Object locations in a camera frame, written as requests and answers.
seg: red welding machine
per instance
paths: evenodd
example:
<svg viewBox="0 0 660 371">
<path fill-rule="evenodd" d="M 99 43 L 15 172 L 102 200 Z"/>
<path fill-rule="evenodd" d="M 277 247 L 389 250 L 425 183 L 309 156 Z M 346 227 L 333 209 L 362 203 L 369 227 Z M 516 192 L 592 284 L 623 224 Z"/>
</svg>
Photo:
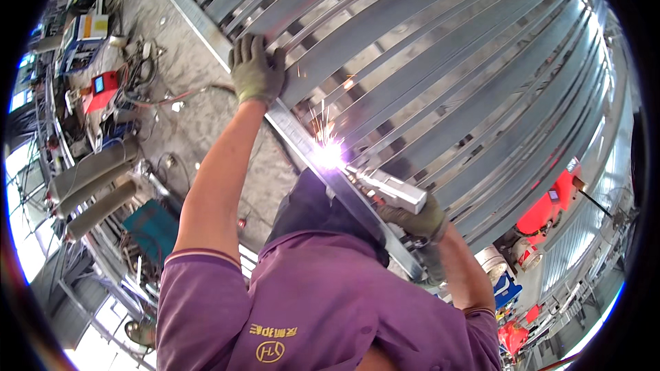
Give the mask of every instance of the red welding machine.
<svg viewBox="0 0 660 371">
<path fill-rule="evenodd" d="M 85 113 L 94 112 L 106 107 L 112 96 L 117 93 L 119 84 L 117 72 L 106 71 L 92 78 L 91 92 L 82 97 L 82 109 Z"/>
</svg>

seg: workshop floor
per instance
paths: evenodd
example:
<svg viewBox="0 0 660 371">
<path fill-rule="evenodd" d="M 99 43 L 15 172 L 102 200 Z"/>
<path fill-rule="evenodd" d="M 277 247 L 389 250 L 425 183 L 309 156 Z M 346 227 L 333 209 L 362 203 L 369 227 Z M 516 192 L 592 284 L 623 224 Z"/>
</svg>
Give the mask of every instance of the workshop floor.
<svg viewBox="0 0 660 371">
<path fill-rule="evenodd" d="M 118 34 L 143 37 L 157 48 L 158 75 L 151 86 L 151 100 L 159 101 L 169 92 L 179 95 L 210 84 L 229 84 L 230 77 L 197 38 L 169 0 L 106 0 L 106 13 L 121 14 L 121 23 L 112 23 Z M 88 86 L 90 79 L 107 70 L 115 70 L 123 61 L 116 48 L 104 45 L 87 70 L 70 77 L 73 87 Z M 201 162 L 213 142 L 236 110 L 234 95 L 209 88 L 183 99 L 185 106 L 175 112 L 169 104 L 156 109 L 141 109 L 144 156 L 154 165 L 171 153 L 176 164 L 166 169 L 161 161 L 159 175 L 166 185 L 185 197 Z M 98 128 L 100 114 L 90 115 L 87 125 Z M 247 224 L 240 233 L 241 242 L 254 251 L 263 246 L 277 207 L 297 179 L 293 168 L 280 151 L 279 144 L 264 123 L 252 150 L 250 166 L 239 204 L 239 218 Z"/>
</svg>

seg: work glove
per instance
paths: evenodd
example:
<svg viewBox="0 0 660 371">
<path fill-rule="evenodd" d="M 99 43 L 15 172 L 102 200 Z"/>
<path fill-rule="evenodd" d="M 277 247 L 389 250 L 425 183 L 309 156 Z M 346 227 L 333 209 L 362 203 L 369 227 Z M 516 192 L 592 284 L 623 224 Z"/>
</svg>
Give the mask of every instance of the work glove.
<svg viewBox="0 0 660 371">
<path fill-rule="evenodd" d="M 239 104 L 255 99 L 269 107 L 285 82 L 285 51 L 277 48 L 270 57 L 266 54 L 263 35 L 247 33 L 230 50 L 229 69 Z"/>
<path fill-rule="evenodd" d="M 417 215 L 389 205 L 380 205 L 377 212 L 383 221 L 397 224 L 410 235 L 427 238 L 433 245 L 441 241 L 449 223 L 445 211 L 440 209 L 438 201 L 431 194 Z"/>
</svg>

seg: metal grille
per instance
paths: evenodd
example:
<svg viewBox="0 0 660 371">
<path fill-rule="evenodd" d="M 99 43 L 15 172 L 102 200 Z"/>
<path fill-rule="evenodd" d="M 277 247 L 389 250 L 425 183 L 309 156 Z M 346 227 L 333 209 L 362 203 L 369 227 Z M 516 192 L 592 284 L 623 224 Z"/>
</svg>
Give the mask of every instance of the metal grille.
<svg viewBox="0 0 660 371">
<path fill-rule="evenodd" d="M 630 175 L 630 144 L 632 109 L 626 96 L 616 139 L 605 163 L 603 173 L 589 194 L 607 210 L 618 203 Z M 588 201 L 582 201 L 575 212 L 577 218 L 556 244 L 547 252 L 540 287 L 540 301 L 549 298 L 552 291 L 563 283 L 566 273 L 575 267 L 599 235 L 606 218 L 604 212 Z"/>
<path fill-rule="evenodd" d="M 604 57 L 584 0 L 172 0 L 226 65 L 220 40 L 287 51 L 275 128 L 413 278 L 419 264 L 339 172 L 309 122 L 326 108 L 353 165 L 430 189 L 474 251 L 557 179 L 600 117 Z"/>
</svg>

